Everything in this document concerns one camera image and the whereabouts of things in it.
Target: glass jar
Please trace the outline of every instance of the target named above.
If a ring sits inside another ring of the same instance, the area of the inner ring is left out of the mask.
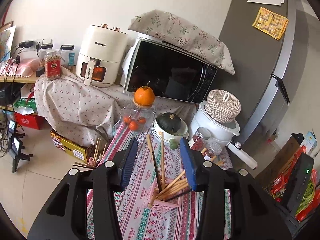
[[[189,141],[189,146],[192,150],[201,151],[204,148],[204,144],[209,140],[211,136],[210,131],[207,128],[199,127],[195,134]]]
[[[75,46],[61,45],[61,66],[72,69],[75,61]]]
[[[61,77],[60,60],[61,53],[59,49],[50,49],[46,52],[44,56],[44,73],[48,81]]]
[[[209,161],[214,156],[218,156],[222,151],[219,143],[215,142],[214,140],[208,140],[205,146],[207,148],[207,150],[204,152],[204,159],[206,161]]]
[[[48,50],[53,48],[53,43],[48,43],[48,44],[42,44],[40,46],[40,50],[38,51],[38,57],[39,57],[39,68],[44,67],[45,62],[44,62],[44,57],[45,54],[47,53]]]
[[[121,120],[132,131],[146,132],[152,125],[155,118],[156,107],[137,106],[134,103],[130,103],[128,106],[121,109]]]

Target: microwave oven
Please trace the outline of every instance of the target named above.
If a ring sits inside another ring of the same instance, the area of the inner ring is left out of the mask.
[[[141,33],[122,68],[124,92],[148,85],[158,97],[193,103],[205,99],[217,72],[197,55]]]

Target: wall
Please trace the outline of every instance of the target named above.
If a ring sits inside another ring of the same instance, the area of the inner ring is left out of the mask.
[[[275,142],[282,147],[291,133],[300,132],[305,136],[313,129],[318,141],[318,147],[313,152],[315,154],[320,149],[320,22],[307,0],[301,1],[301,10],[306,12],[309,26],[307,60],[297,93],[279,124],[279,137]],[[315,158],[314,167],[320,168],[320,155]]]
[[[160,9],[177,14],[218,37],[231,0],[13,0],[6,22],[17,25],[14,45],[50,38],[54,47],[74,44],[79,51],[85,29],[106,23],[127,30],[131,19]],[[33,57],[35,52],[25,52]]]

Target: pink patterned tablecloth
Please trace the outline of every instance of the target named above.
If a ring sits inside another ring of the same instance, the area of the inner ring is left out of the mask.
[[[130,183],[122,193],[114,193],[116,210],[122,236],[124,240],[193,240],[196,238],[197,228],[202,208],[203,193],[190,192],[182,197],[181,208],[175,208],[166,213],[159,213],[142,208],[144,196],[155,179],[155,170],[146,140],[150,133],[152,144],[160,167],[161,143],[152,135],[151,131],[137,133],[130,131],[125,125],[121,125],[116,136],[110,143],[101,163],[112,160],[117,151],[126,149],[132,137],[138,141],[138,154],[134,165]],[[183,170],[179,148],[171,150],[164,147],[165,176],[176,178]],[[218,156],[223,160],[223,169],[232,167],[228,152],[224,148]],[[88,236],[95,239],[93,230],[92,190],[88,192],[87,201],[87,228]],[[225,235],[230,238],[230,195],[225,190]]]

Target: red label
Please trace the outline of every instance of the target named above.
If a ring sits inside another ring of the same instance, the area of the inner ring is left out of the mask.
[[[60,60],[47,63],[47,77],[60,75]]]

